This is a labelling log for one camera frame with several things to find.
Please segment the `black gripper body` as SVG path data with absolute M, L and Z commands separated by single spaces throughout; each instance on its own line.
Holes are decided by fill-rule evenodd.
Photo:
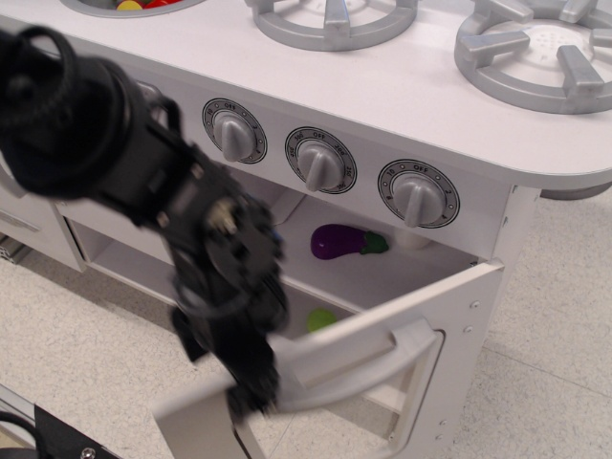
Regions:
M 227 395 L 233 416 L 265 412 L 275 402 L 279 376 L 267 335 L 282 327 L 280 296 L 260 295 L 220 309 L 198 297 L 182 298 L 171 322 L 190 361 L 211 354 L 233 377 Z

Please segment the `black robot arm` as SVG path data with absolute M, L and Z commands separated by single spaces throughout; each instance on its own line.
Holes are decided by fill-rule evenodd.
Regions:
M 268 209 L 184 139 L 174 100 L 146 98 L 120 66 L 78 56 L 55 30 L 3 33 L 1 152 L 27 191 L 85 198 L 160 235 L 189 359 L 211 354 L 229 370 L 233 415 L 275 403 L 267 336 L 288 315 L 281 242 Z

